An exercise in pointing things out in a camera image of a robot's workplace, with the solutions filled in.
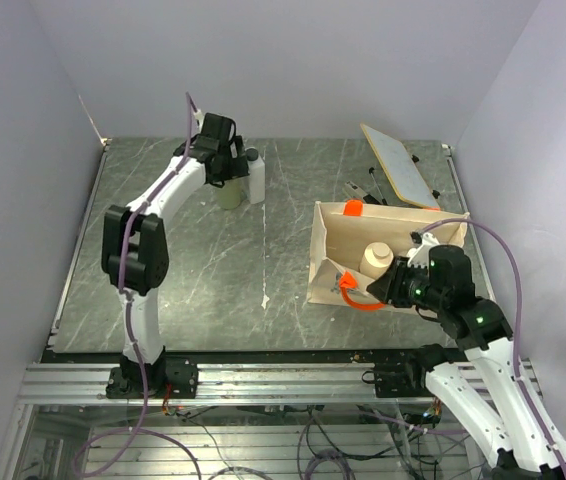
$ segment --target orange object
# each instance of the orange object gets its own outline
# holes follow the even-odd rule
[[[343,215],[349,215],[350,217],[360,217],[363,213],[363,202],[359,199],[353,198],[345,202],[345,208],[343,209]]]
[[[381,302],[368,304],[368,303],[358,303],[352,300],[350,296],[347,294],[347,290],[348,288],[356,288],[356,286],[357,286],[356,278],[354,278],[354,275],[352,275],[350,272],[345,272],[343,276],[339,279],[339,288],[341,289],[341,296],[343,297],[343,300],[345,300],[345,303],[347,303],[350,307],[356,308],[357,310],[363,310],[365,312],[373,312],[375,310],[380,310],[381,308],[385,307],[385,304]]]
[[[161,405],[161,411],[163,415],[169,415],[169,404],[170,404],[170,394],[172,393],[172,385],[167,384],[167,391],[165,392],[165,397],[163,397],[163,405]]]
[[[356,288],[356,278],[350,272],[345,272],[339,279],[339,288]]]

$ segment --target marble surface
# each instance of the marble surface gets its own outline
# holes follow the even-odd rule
[[[180,143],[173,138],[114,139],[96,186],[69,293],[58,322],[56,352],[117,352],[123,321],[115,288],[101,271],[103,214],[142,193]],[[266,164],[266,200],[221,210],[213,187],[190,197],[167,228],[170,270],[159,294],[161,332],[171,351],[417,347],[448,344],[433,323],[398,312],[361,312],[306,302],[316,200],[343,201],[350,180],[388,202],[394,194],[365,139],[248,139]],[[443,210],[463,213],[440,142],[406,142]],[[486,295],[471,237],[477,293]],[[264,294],[269,301],[264,305]]]

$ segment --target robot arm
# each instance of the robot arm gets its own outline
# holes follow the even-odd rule
[[[421,245],[408,257],[396,257],[368,292],[395,307],[436,313],[437,322],[483,378],[497,411],[463,379],[439,345],[422,348],[412,369],[413,381],[447,405],[472,435],[494,467],[494,478],[565,478],[557,455],[566,463],[566,440],[523,368],[516,377],[512,329],[496,303],[475,295],[470,260],[461,248],[439,245],[425,234]],[[548,445],[526,395],[550,429],[553,445]]]
[[[243,139],[236,134],[235,122],[227,117],[195,113],[200,133],[192,139],[183,165],[184,148],[176,149],[168,167],[138,198],[125,207],[113,205],[105,214],[101,267],[114,286],[119,284],[121,262],[125,262],[124,291],[119,300],[130,320],[145,365],[140,367],[126,329],[121,356],[122,382],[108,390],[111,398],[138,396],[143,391],[139,368],[145,368],[149,389],[159,391],[166,384],[165,348],[158,321],[158,288],[169,268],[165,237],[183,203],[201,186],[223,187],[226,181],[249,174]],[[135,215],[125,259],[121,252],[128,221]]]

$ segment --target plastic bottle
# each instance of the plastic bottle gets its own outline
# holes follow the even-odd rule
[[[265,200],[265,162],[256,148],[248,148],[245,154],[250,174],[243,179],[243,189],[250,203],[261,203]]]
[[[376,280],[385,273],[393,259],[394,252],[387,244],[383,242],[370,243],[365,248],[365,253],[361,258],[359,272]]]

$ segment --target open cardboard box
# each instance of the open cardboard box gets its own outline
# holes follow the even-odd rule
[[[314,206],[307,290],[307,300],[310,303],[346,305],[339,289],[339,279],[345,272],[350,272],[357,281],[357,288],[349,291],[352,300],[358,303],[378,303],[366,291],[374,279],[358,271],[365,248],[370,243],[386,243],[395,256],[404,255],[414,247],[411,232],[444,218],[469,216],[467,213],[458,215],[368,204],[363,205],[361,215],[352,216],[343,214],[345,205],[316,202]],[[466,232],[467,224],[450,223],[438,227],[432,233],[442,244],[462,247]]]

